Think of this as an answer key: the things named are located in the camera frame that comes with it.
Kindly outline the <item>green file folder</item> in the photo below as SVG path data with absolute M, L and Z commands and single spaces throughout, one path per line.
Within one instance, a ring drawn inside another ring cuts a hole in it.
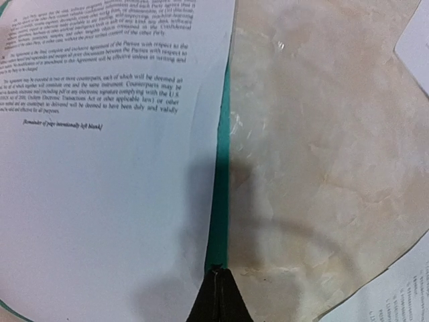
M 227 257 L 229 67 L 171 112 L 1 119 L 1 309 L 19 321 L 185 321 Z

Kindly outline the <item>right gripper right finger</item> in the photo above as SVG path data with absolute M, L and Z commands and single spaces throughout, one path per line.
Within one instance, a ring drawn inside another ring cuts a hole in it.
M 219 273 L 219 321 L 253 322 L 229 269 Z

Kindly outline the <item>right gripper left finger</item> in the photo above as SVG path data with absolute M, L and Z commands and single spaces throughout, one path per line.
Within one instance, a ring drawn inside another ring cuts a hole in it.
M 186 322 L 219 321 L 220 268 L 211 268 L 204 276 Z

